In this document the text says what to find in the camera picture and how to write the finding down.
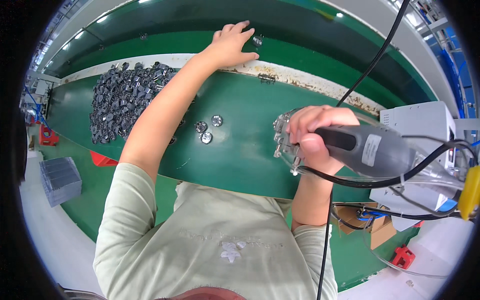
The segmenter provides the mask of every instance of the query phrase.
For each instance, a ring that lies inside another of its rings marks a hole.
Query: tool label
[[[373,167],[375,163],[375,156],[377,154],[378,145],[382,137],[376,134],[369,134],[367,142],[363,147],[363,154],[361,156],[361,162],[367,166]]]

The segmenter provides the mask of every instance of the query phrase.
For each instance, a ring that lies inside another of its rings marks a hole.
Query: left hand
[[[237,24],[227,24],[222,30],[215,31],[212,43],[199,53],[206,58],[216,69],[232,67],[249,60],[257,60],[259,55],[255,52],[244,53],[241,51],[243,45],[255,32],[252,28],[242,32],[250,21],[243,21]]]

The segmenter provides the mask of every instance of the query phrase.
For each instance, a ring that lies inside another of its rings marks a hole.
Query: person
[[[137,120],[123,148],[98,231],[94,270],[108,299],[315,299],[332,183],[302,176],[289,205],[182,182],[173,214],[154,227],[160,160],[202,83],[217,69],[259,58],[241,49],[254,33],[248,21],[227,24],[194,55]],[[317,127],[358,124],[347,108],[307,107],[288,132],[305,164],[334,175]],[[330,249],[322,299],[337,296]]]

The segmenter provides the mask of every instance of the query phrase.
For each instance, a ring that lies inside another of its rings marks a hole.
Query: right hand
[[[321,136],[312,133],[330,125],[360,125],[349,108],[329,105],[308,106],[297,111],[289,120],[287,133],[292,144],[299,143],[305,155],[305,165],[329,175],[335,175],[343,164],[332,158]]]

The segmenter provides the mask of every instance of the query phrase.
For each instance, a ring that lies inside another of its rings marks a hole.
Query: rust stain
[[[348,97],[346,102],[356,108],[359,108],[361,110],[365,110],[368,113],[371,113],[374,116],[380,116],[380,110],[376,107],[372,107],[360,100],[360,97]]]
[[[337,100],[340,100],[340,98],[343,96],[343,94],[345,92],[343,90],[339,90],[339,91],[324,90],[321,86],[315,86],[313,84],[303,83],[300,80],[294,79],[294,78],[292,78],[292,76],[289,76],[287,74],[281,74],[282,79],[280,79],[280,77],[278,76],[278,74],[275,72],[275,70],[273,68],[266,67],[266,66],[254,66],[252,69],[244,70],[243,72],[240,72],[237,69],[223,70],[223,71],[235,72],[235,73],[238,73],[238,74],[245,74],[245,75],[249,75],[249,76],[255,76],[255,74],[254,74],[255,72],[266,73],[269,76],[275,77],[280,82],[284,82],[284,83],[291,84],[291,85],[296,86],[296,87],[304,88],[306,90],[313,91],[313,92],[316,92],[316,93],[319,93],[319,94],[322,94],[322,95],[325,95],[327,97],[337,99]],[[379,116],[380,115],[379,108],[362,102],[362,100],[358,96],[357,97],[349,96],[345,100],[345,102],[354,106],[354,107],[356,107],[356,108],[359,108],[363,111],[366,111],[366,112],[368,112],[368,113],[370,113],[374,116]]]

